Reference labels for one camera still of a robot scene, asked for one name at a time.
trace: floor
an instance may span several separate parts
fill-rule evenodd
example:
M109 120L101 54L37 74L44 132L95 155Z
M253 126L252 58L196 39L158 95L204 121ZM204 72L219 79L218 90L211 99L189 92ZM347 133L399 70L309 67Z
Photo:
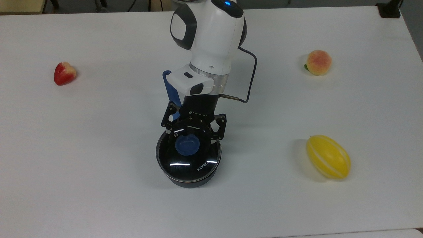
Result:
M303 8L333 6L374 6L376 3L387 3L388 0L238 0L243 9L255 8ZM90 13L96 12L94 0L58 0L60 9L54 9L47 0L45 13ZM133 0L107 0L104 12L125 12ZM423 0L404 0L401 13L408 26L420 57L423 60ZM136 0L131 11L148 11L148 0Z

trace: blue object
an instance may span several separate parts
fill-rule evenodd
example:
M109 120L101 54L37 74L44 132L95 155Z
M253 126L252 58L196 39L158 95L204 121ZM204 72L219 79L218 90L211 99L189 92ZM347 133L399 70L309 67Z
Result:
M176 151L183 156L189 156L197 153L200 148L200 140L194 134L187 136L180 135L175 142Z
M179 98L178 90L176 90L168 80L166 79L166 76L168 76L171 73L171 71L166 70L163 72L163 80L165 82L166 92L168 92L169 101L175 103L177 106L182 106L181 99ZM172 115L173 120L176 120L180 116L179 112Z

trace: cable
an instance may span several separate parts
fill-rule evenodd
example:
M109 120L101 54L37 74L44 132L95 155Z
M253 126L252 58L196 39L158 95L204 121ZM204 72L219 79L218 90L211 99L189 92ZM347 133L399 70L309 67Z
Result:
M131 10L131 8L134 6L134 4L135 4L136 1L137 0L134 0L134 2L131 4L131 6L129 7L129 9L126 12L129 12Z
M220 96L224 97L224 98L229 98L229 99L232 99L232 100L237 100L237 101L240 101L242 103L247 103L248 100L250 99L251 86L253 85L255 69L257 68L257 57L256 57L256 55L254 55L250 51L248 51L244 48L241 48L240 46L238 47L238 49L240 49L240 50L244 51L245 53L250 54L254 57L254 69L253 69L253 75L251 75L250 86L248 87L247 99L244 101L244 100L240 99L239 97L234 97L234 96L230 96L230 95L226 95L226 94L221 94Z

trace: blue handle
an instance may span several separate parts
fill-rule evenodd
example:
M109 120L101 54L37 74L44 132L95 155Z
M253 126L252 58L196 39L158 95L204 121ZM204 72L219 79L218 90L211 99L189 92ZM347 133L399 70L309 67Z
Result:
M163 80L165 82L166 91L168 92L169 101L175 103L177 106L182 106L181 99L179 98L178 90L176 90L168 80L166 79L166 76L169 75L171 71L166 70L163 72ZM173 120L176 120L179 117L179 112L172 115Z

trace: red strawberry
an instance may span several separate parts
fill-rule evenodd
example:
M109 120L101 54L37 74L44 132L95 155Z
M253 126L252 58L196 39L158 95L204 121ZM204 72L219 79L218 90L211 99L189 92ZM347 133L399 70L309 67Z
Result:
M54 82L57 85L65 85L72 82L76 75L77 71L68 62L62 62L54 70Z

